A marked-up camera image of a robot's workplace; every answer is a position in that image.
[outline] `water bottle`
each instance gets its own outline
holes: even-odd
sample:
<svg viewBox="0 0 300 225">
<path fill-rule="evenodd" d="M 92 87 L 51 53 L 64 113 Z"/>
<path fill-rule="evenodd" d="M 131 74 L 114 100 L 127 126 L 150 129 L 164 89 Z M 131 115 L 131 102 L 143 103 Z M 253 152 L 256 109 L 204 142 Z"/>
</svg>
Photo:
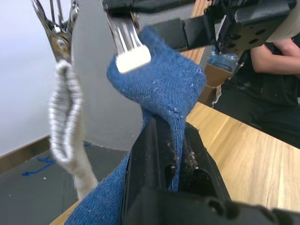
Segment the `water bottle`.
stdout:
<svg viewBox="0 0 300 225">
<path fill-rule="evenodd" d="M 212 46 L 208 63 L 223 70 L 232 72 L 235 69 L 238 60 L 238 56 L 234 53 L 224 55 L 217 54 L 215 46 Z"/>
</svg>

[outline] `white wall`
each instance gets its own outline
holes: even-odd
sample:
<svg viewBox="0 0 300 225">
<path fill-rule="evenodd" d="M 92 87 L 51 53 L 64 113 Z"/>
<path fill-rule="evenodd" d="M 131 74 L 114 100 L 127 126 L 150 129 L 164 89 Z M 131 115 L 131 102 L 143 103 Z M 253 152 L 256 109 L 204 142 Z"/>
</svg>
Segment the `white wall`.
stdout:
<svg viewBox="0 0 300 225">
<path fill-rule="evenodd" d="M 29 0 L 0 8 L 1 156 L 48 134 L 54 58 Z"/>
<path fill-rule="evenodd" d="M 49 17 L 49 1 L 42 0 Z M 61 0 L 64 18 L 69 0 Z M 0 156 L 49 134 L 47 106 L 55 59 L 30 0 L 0 2 Z M 192 6 L 143 22 L 189 17 Z M 130 150 L 141 128 L 139 106 L 112 88 L 106 67 L 115 46 L 101 0 L 80 1 L 73 40 L 75 71 L 86 96 L 87 139 L 113 149 Z"/>
</svg>

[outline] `wooden tabletop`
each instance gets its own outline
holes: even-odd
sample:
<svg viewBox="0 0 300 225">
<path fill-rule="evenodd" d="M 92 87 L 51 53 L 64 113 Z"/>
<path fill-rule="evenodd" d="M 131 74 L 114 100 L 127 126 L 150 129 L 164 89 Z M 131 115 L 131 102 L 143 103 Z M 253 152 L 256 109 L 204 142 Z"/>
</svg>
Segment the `wooden tabletop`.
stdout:
<svg viewBox="0 0 300 225">
<path fill-rule="evenodd" d="M 300 150 L 201 103 L 187 117 L 233 201 L 300 211 Z M 52 225 L 61 225 L 70 207 Z"/>
</svg>

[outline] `blue towel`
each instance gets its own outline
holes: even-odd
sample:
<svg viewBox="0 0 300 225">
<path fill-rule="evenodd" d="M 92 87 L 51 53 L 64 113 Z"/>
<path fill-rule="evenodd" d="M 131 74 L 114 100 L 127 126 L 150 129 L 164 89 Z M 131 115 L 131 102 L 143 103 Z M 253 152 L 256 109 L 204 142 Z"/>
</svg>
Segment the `blue towel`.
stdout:
<svg viewBox="0 0 300 225">
<path fill-rule="evenodd" d="M 169 123 L 178 159 L 170 189 L 176 191 L 186 116 L 197 102 L 206 78 L 197 64 L 166 46 L 149 28 L 143 30 L 140 40 L 150 50 L 151 63 L 120 74 L 114 57 L 107 77 L 122 95 L 141 105 L 144 125 L 152 114 Z M 66 224 L 118 224 L 128 158 L 129 155 L 77 206 Z"/>
</svg>

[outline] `gray floor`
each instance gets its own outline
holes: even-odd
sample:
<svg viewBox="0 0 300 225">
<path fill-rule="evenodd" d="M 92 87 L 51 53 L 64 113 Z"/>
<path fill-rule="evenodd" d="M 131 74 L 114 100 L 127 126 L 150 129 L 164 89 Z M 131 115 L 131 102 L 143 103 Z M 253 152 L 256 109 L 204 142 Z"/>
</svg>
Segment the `gray floor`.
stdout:
<svg viewBox="0 0 300 225">
<path fill-rule="evenodd" d="M 102 180 L 128 152 L 86 147 L 93 170 Z M 50 156 L 50 152 L 39 155 Z M 37 171 L 47 165 L 37 157 L 0 175 L 0 224 L 48 225 L 77 201 L 71 177 L 57 164 L 30 176 L 25 172 Z"/>
</svg>

